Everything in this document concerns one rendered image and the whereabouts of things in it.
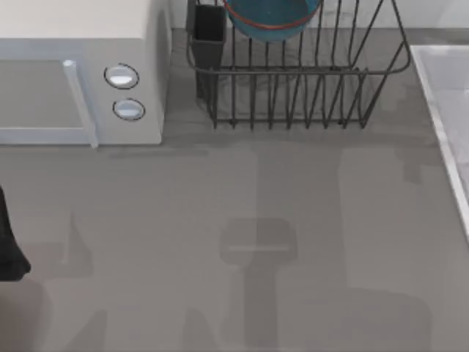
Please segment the small microwave knob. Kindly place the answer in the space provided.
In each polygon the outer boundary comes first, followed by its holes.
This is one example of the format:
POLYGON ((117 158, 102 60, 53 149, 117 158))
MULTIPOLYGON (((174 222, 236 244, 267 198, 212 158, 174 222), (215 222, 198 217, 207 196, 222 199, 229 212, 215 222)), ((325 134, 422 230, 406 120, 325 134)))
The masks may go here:
POLYGON ((121 120, 135 122, 144 117, 146 109, 140 101, 128 98, 115 101, 113 113, 121 120))

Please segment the black cutlery holder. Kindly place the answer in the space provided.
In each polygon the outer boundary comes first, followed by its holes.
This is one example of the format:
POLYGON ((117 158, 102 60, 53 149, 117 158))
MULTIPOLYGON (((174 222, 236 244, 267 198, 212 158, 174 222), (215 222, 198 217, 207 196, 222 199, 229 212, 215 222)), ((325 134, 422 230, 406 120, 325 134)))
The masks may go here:
POLYGON ((196 97, 208 100, 210 79, 217 78, 208 70, 218 71, 226 42, 226 10, 222 6, 188 0, 186 31, 196 75, 196 97))

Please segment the pale microwave oven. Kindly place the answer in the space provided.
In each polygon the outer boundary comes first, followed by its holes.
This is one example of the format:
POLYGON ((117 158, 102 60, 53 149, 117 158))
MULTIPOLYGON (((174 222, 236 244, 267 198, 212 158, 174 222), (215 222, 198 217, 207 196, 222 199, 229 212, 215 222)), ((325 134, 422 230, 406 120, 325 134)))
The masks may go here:
POLYGON ((171 50, 169 0, 0 0, 0 60, 76 61, 99 146, 161 142, 171 50), (137 86, 106 82, 119 63, 137 70, 137 86), (142 119, 113 113, 128 98, 144 105, 142 119))

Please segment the large microwave knob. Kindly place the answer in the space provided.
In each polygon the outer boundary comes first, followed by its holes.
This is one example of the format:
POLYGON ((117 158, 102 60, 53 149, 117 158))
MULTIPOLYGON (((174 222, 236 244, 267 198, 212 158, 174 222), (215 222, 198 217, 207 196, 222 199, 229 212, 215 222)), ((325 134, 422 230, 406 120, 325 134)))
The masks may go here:
POLYGON ((104 79, 115 89, 132 89, 139 83, 139 73, 130 65, 119 63, 104 70, 104 79))

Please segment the blue bowl with red rim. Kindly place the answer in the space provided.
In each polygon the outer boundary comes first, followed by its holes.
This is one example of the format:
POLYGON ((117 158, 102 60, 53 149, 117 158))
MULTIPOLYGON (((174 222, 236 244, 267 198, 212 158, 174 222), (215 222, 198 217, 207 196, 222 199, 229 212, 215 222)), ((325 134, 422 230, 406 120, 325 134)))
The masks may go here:
POLYGON ((222 0, 234 28, 263 42, 283 41, 300 34, 322 0, 222 0))

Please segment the microwave oven door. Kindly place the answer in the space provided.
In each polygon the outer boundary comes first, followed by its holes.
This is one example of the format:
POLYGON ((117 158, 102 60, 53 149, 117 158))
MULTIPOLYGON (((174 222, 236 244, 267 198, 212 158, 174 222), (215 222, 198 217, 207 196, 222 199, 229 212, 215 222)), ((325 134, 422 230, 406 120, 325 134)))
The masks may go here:
POLYGON ((90 145, 63 61, 0 60, 0 145, 90 145))

